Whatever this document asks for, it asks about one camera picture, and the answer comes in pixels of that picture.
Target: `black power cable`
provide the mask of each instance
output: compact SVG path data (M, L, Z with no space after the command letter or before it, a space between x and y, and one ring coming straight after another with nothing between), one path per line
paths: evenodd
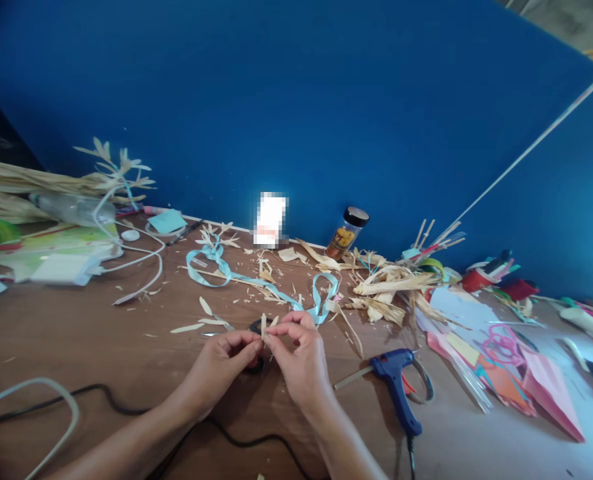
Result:
M129 416L135 417L138 415L142 415L150 410L150 409L135 410L135 409L128 409L128 408L120 406L115 401L114 397L112 396L112 392L110 392L110 389L102 383L95 383L93 385L88 385L88 386L80 388L78 390L74 390L74 391L70 392L70 394L74 397L76 395L80 395L80 394L88 392L90 390L101 390L103 392L103 394L105 395L106 400L112 407L112 410L114 410L117 413L120 413L122 415L129 415ZM62 400L63 400L63 397L56 397L56 398L53 398L52 400L48 400L48 401L33 405L32 407L4 413L3 415L0 415L0 422L13 419L15 417L24 415L26 413L31 413L31 412L34 412L37 410L42 410L42 409L49 407L50 405L54 405L55 403L58 403ZM288 453L292 457L292 460L295 461L295 465L298 468L298 470L301 472L301 475L303 475L303 477L306 480L313 480L313 478L310 475L308 475L308 473L305 471L303 466L298 461L297 456L295 455L295 452L292 450L292 447L290 446L288 441L285 438L281 437L280 435L276 435L276 434L272 433L270 435L265 435L264 437L260 437L258 439L253 439L250 441L240 441L240 440L236 440L235 438L233 438L232 435L230 435L227 432L227 430L214 417L207 417L203 421L203 423L209 423L211 425L214 425L230 444L232 444L238 448L252 448L252 447L256 447L257 445L260 445L261 443L265 443L267 441L272 441L272 440L280 441L287 449ZM163 478L163 474L165 473L167 468L170 466L170 464L172 463L172 460L175 458L175 455L179 452L179 450L181 449L181 446L186 441L186 439L190 436L190 434L193 432L193 430L194 430L194 427L189 429L185 433L185 435L183 435L183 438L181 438L181 440L175 445L175 447L172 449L172 451L170 453L168 453L168 455L161 461L161 463L159 463L155 467L155 469L152 471L152 473L150 473L150 475L147 476L147 480L159 480L159 479Z

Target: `jar lid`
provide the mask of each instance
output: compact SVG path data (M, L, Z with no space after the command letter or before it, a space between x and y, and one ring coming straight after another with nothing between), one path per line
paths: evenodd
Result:
M354 225L355 227L363 228L368 220L370 219L370 215L365 213L360 208L356 207L347 207L345 212L343 213L343 219L349 223L350 225Z

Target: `light blue ribbon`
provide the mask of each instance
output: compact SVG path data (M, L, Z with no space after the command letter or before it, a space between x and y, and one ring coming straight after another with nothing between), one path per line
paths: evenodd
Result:
M223 258L221 258L221 255L223 255L223 245L220 244L221 239L219 238L219 235L215 233L212 233L211 235L217 238L214 247L205 244L203 245L203 248L201 250L189 251L188 255L185 257L188 267L188 274L190 275L190 278L192 280L194 280L197 283L200 283L201 285L205 285L206 287L212 288L224 287L233 278L244 280L250 283L254 283L255 285L258 285L260 287L267 288L280 299L290 303L295 311L304 310L303 305L301 305L298 301L294 300L292 297L288 297L288 295L286 295L285 293L280 292L272 283L268 283L265 280L261 279L246 277L245 275L241 275L240 273L232 272L230 270L230 265L228 265L228 263L225 260L223 260ZM202 253L208 260L214 261L219 266L219 271L223 275L225 275L225 282L221 283L220 285L213 285L212 283L209 283L205 278L203 278L199 274L199 272L194 269L194 267L191 265L191 261L199 253ZM318 294L318 291L316 290L316 281L319 277L324 277L327 281L330 282L328 296L325 299L326 302L334 298L336 292L338 291L338 279L331 273L319 273L318 275L315 275L312 279L312 300L314 300L314 307L309 309L307 312L310 315L312 315L314 323L317 325L323 323L325 317L327 317L328 315L328 310L325 308L325 303L323 303L323 307L321 307L321 296Z

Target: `red cup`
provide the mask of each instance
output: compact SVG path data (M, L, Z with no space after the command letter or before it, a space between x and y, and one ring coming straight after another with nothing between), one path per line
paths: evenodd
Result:
M501 290L507 293L513 301L521 301L539 292L538 288L533 287L523 279L517 280L507 287L503 287Z
M487 273L485 273L481 269L471 270L463 280L461 281L461 286L466 292L472 293L478 290L481 290L483 287L489 287L495 283L500 282Z

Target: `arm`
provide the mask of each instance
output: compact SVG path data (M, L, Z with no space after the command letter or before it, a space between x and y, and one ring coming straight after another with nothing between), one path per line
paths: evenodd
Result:
M294 352L279 338L282 335L289 335L298 345ZM312 317L302 311L292 312L279 325L268 328L263 340L283 371L290 396L314 430L330 476L344 480L386 479L334 396L323 340Z
M122 428L49 480L145 478L212 411L237 375L256 363L261 337L229 331L210 338L190 373L161 405Z

